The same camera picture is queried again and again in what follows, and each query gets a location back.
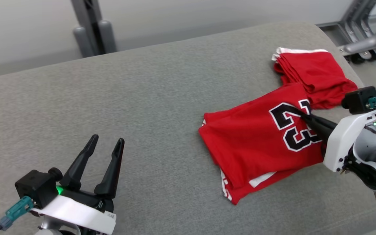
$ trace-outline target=caster wheel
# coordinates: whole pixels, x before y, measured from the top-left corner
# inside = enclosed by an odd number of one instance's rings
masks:
[[[354,64],[361,64],[365,62],[365,59],[361,57],[359,54],[353,54],[351,55],[351,61]]]
[[[73,232],[69,232],[66,230],[60,230],[59,232],[61,232],[62,235],[75,235]]]
[[[350,56],[350,55],[345,55],[344,58],[345,58],[345,60],[346,60],[348,63],[351,63],[351,56]]]
[[[376,53],[374,50],[370,50],[369,51],[372,55],[372,57],[368,60],[368,61],[375,61],[376,60]]]

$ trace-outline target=gray cushion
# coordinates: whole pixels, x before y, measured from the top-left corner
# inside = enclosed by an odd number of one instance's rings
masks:
[[[197,130],[225,110],[281,85],[279,46],[327,49],[361,81],[325,34],[307,23],[275,23],[149,46],[0,76],[0,217],[32,169],[67,170],[100,135],[82,178],[92,191],[119,137],[126,140],[115,199],[116,234],[357,234],[376,228],[372,192],[322,164],[232,205]],[[339,121],[342,108],[315,112]],[[9,234],[32,234],[20,218]]]

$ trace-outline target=folded red shorts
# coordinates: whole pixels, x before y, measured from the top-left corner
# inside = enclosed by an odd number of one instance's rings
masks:
[[[300,83],[282,86],[230,110],[205,113],[199,133],[221,168],[233,204],[297,170],[322,162],[321,140],[300,119],[310,106]]]
[[[323,49],[312,51],[279,47],[273,55],[274,68],[283,74],[283,84],[303,83],[313,109],[340,105],[345,94],[357,88],[347,79],[333,55]]]

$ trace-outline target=metal leg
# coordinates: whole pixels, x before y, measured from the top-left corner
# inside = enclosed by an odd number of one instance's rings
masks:
[[[349,7],[349,10],[343,16],[339,25],[342,30],[343,35],[348,39],[349,44],[357,43],[359,41],[355,31],[354,31],[354,19],[361,14],[361,9],[367,5],[367,2],[371,0],[354,0],[352,5]],[[365,60],[372,58],[372,55],[368,51],[352,53],[351,61],[355,64],[360,64]]]
[[[374,35],[368,24],[368,19],[370,12],[372,11],[375,5],[376,0],[367,0],[364,3],[363,9],[354,18],[356,27],[365,39],[372,37]],[[376,49],[370,50],[370,53],[372,55],[372,58],[370,60],[376,60]]]
[[[71,2],[80,25],[73,30],[73,34],[82,56],[116,52],[111,23],[102,19],[98,0],[71,0]]]
[[[344,55],[351,55],[367,50],[376,49],[376,33],[364,40],[339,47]]]
[[[88,34],[84,27],[79,26],[74,28],[73,35],[75,36],[76,42],[78,43],[78,47],[83,58],[95,55],[94,51],[92,50],[91,43],[89,42]]]

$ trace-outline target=red jersey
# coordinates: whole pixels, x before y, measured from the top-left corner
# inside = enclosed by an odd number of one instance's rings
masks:
[[[223,192],[233,204],[323,161],[321,140],[300,119],[296,108],[310,114],[306,92],[299,83],[231,110],[204,114],[199,132],[221,168]]]

